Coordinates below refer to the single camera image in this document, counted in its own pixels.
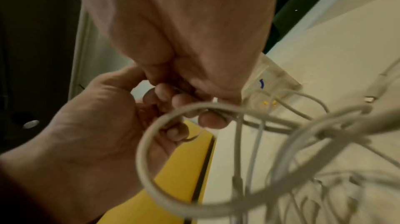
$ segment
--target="white table surface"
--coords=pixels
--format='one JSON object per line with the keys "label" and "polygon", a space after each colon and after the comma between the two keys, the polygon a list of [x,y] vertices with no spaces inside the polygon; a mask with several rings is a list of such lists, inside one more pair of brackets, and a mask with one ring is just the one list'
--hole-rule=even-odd
{"label": "white table surface", "polygon": [[[303,92],[320,98],[331,110],[362,102],[363,91],[392,61],[400,56],[400,0],[376,0],[328,22],[315,26],[302,35],[280,43],[268,55],[303,85]],[[374,106],[374,112],[398,104],[400,85],[394,83]],[[323,110],[303,98],[290,99],[296,109],[318,116]],[[304,122],[279,108],[275,115]],[[231,198],[233,174],[233,138],[235,123],[221,130],[208,176],[203,203]],[[248,168],[256,130],[244,127],[242,137],[242,177]],[[372,145],[393,158],[400,157],[396,139],[400,132],[372,137]],[[264,187],[264,180],[283,136],[265,133],[259,148],[253,177],[253,190]],[[331,170],[377,168],[391,173],[397,170],[382,160],[351,146],[333,162]],[[250,223],[263,223],[265,208],[250,213]],[[199,224],[229,223],[228,218],[199,220]]]}

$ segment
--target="cable connector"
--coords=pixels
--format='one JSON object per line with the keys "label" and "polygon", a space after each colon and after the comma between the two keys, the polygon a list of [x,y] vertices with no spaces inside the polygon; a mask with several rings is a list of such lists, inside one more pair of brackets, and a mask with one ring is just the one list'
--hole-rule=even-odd
{"label": "cable connector", "polygon": [[367,89],[364,95],[365,102],[373,103],[386,92],[388,89],[386,77],[386,74],[380,74],[376,81]]}

